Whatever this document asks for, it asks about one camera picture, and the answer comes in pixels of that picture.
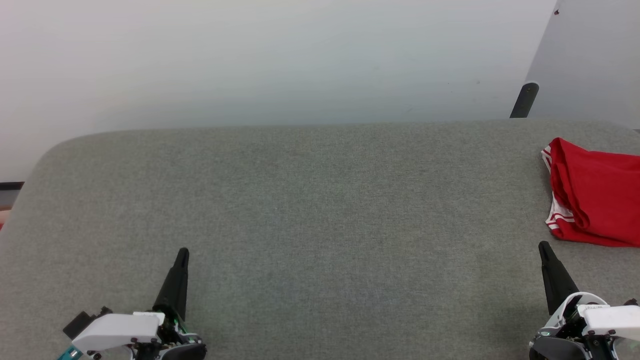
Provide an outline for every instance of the white wall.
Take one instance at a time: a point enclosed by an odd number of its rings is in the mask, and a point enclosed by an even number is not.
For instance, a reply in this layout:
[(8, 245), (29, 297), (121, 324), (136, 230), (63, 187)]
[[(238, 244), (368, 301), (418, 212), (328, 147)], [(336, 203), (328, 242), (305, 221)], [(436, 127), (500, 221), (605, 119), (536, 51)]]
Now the white wall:
[(555, 0), (5, 0), (0, 181), (63, 140), (506, 118)]
[(540, 85), (529, 116), (640, 129), (640, 1), (558, 5), (527, 77)]

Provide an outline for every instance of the robotic arm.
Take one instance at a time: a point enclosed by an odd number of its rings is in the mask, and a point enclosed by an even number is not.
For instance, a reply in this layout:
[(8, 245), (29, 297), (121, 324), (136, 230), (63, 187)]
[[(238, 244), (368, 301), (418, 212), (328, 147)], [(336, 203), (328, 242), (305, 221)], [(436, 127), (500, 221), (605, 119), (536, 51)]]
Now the robotic arm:
[(84, 311), (63, 332), (72, 346), (58, 360), (77, 360), (83, 354), (102, 359), (100, 351), (125, 347), (131, 360), (202, 360), (202, 338), (184, 325), (187, 303), (189, 250), (180, 249), (151, 311), (114, 314), (103, 307), (98, 315)]
[(640, 359), (640, 306), (610, 306), (578, 290), (548, 242), (538, 246), (551, 315), (529, 343), (530, 360)]

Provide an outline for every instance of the teal component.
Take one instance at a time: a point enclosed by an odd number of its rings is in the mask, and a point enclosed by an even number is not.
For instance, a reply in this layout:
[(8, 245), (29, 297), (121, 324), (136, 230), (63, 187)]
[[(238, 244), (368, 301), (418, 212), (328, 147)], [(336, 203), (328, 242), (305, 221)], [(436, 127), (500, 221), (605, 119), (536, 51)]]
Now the teal component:
[(82, 356), (82, 352), (71, 345), (64, 354), (60, 355), (58, 360), (78, 360)]

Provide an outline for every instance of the red cloth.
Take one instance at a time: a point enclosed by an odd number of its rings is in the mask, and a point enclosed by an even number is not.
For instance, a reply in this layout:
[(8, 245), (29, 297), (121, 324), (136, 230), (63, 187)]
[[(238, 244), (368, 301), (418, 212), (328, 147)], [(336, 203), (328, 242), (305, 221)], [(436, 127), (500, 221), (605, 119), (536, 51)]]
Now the red cloth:
[(554, 236), (614, 247), (640, 247), (640, 156), (587, 151), (555, 138), (542, 150), (553, 200)]

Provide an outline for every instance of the folded red cloth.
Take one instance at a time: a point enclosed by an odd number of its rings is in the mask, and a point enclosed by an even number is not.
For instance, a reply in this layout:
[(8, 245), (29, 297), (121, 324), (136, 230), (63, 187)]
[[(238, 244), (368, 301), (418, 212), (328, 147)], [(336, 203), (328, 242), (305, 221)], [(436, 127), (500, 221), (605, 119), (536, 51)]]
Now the folded red cloth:
[(587, 151), (561, 138), (542, 156), (551, 174), (547, 225), (554, 236), (640, 247), (640, 156)]

